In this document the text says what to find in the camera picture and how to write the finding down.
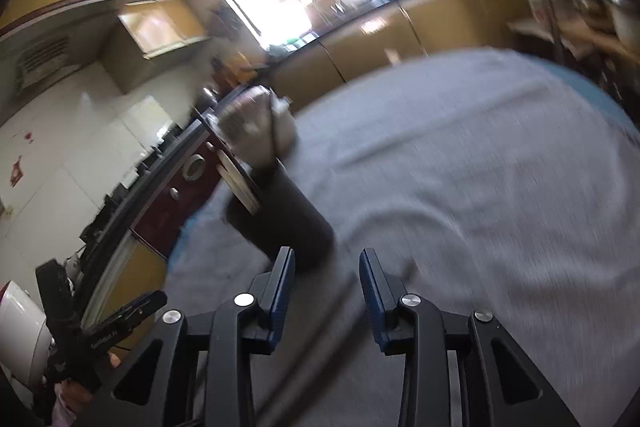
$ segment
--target silver screw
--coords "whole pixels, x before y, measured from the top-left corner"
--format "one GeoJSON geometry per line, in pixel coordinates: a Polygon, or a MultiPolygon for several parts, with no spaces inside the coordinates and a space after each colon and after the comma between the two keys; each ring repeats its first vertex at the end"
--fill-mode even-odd
{"type": "Polygon", "coordinates": [[[240,295],[236,295],[234,298],[234,303],[236,306],[248,306],[254,302],[254,296],[251,293],[241,293],[240,295]]]}
{"type": "Polygon", "coordinates": [[[480,322],[490,322],[494,318],[494,314],[489,310],[476,310],[474,316],[480,322]]]}
{"type": "Polygon", "coordinates": [[[402,301],[402,304],[404,304],[405,306],[411,306],[411,308],[417,306],[418,304],[420,304],[420,302],[422,302],[422,300],[417,295],[414,295],[412,293],[407,293],[407,295],[402,296],[400,300],[402,301]]]}
{"type": "Polygon", "coordinates": [[[175,324],[177,321],[180,320],[181,317],[182,315],[178,310],[169,310],[165,312],[165,314],[162,316],[162,320],[166,324],[175,324]]]}

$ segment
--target white tile wall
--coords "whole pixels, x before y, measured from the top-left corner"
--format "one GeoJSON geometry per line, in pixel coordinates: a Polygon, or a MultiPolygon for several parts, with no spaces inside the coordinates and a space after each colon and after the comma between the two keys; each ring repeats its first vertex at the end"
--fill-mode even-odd
{"type": "Polygon", "coordinates": [[[201,77],[185,64],[122,95],[96,62],[0,126],[0,286],[15,280],[40,303],[36,266],[82,246],[82,229],[158,132],[184,126],[201,77]],[[14,162],[24,173],[12,187],[14,162]]]}

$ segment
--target gray tablecloth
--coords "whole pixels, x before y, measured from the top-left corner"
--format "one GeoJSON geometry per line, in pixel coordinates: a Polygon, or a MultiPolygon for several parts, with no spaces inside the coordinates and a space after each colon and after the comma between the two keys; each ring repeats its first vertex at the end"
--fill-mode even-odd
{"type": "MultiPolygon", "coordinates": [[[[297,125],[287,171],[337,246],[297,277],[276,352],[253,359],[259,425],[397,424],[404,360],[379,352],[364,318],[365,247],[445,311],[494,311],[581,425],[615,422],[640,385],[634,134],[544,68],[494,50],[370,74],[297,125]]],[[[223,220],[229,194],[214,192],[168,274],[170,305],[187,314],[268,266],[223,220]]]]}

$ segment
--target black tool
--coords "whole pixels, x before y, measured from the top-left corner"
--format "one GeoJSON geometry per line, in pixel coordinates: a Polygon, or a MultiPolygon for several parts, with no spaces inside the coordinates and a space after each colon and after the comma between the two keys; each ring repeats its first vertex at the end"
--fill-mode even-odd
{"type": "Polygon", "coordinates": [[[249,357],[269,355],[282,336],[295,271],[283,247],[270,273],[215,312],[164,313],[78,417],[75,427],[251,427],[249,357]],[[208,351],[204,417],[193,418],[195,373],[208,351]]]}
{"type": "Polygon", "coordinates": [[[109,376],[108,350],[126,339],[140,323],[166,304],[161,291],[145,293],[110,317],[83,330],[74,311],[66,272],[51,259],[36,268],[38,291],[47,317],[47,328],[55,342],[44,370],[45,386],[38,390],[35,411],[45,421],[55,402],[53,385],[71,378],[96,391],[109,376]]]}
{"type": "Polygon", "coordinates": [[[451,425],[447,350],[458,357],[464,426],[578,427],[491,312],[441,312],[384,272],[370,248],[360,254],[360,282],[380,350],[406,356],[400,427],[451,425]]]}

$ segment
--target blue gripper pad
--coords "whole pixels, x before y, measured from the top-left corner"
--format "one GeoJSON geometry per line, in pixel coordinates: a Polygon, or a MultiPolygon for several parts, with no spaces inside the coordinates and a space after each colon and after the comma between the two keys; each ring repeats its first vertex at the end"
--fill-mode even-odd
{"type": "Polygon", "coordinates": [[[273,296],[270,302],[270,309],[268,311],[270,316],[269,335],[267,336],[267,342],[271,350],[275,349],[276,345],[282,338],[282,331],[284,329],[284,322],[287,316],[287,308],[289,307],[289,299],[291,296],[291,289],[293,288],[293,278],[296,272],[296,256],[288,247],[280,248],[280,253],[276,259],[276,263],[271,271],[271,278],[267,283],[267,290],[265,295],[269,292],[269,286],[271,286],[271,279],[275,279],[275,288],[273,296]]]}
{"type": "Polygon", "coordinates": [[[398,326],[398,299],[404,295],[402,282],[398,279],[394,292],[387,277],[398,279],[388,276],[382,270],[375,250],[363,250],[360,253],[360,284],[367,304],[373,338],[380,346],[380,351],[384,353],[389,348],[389,332],[398,326]]]}

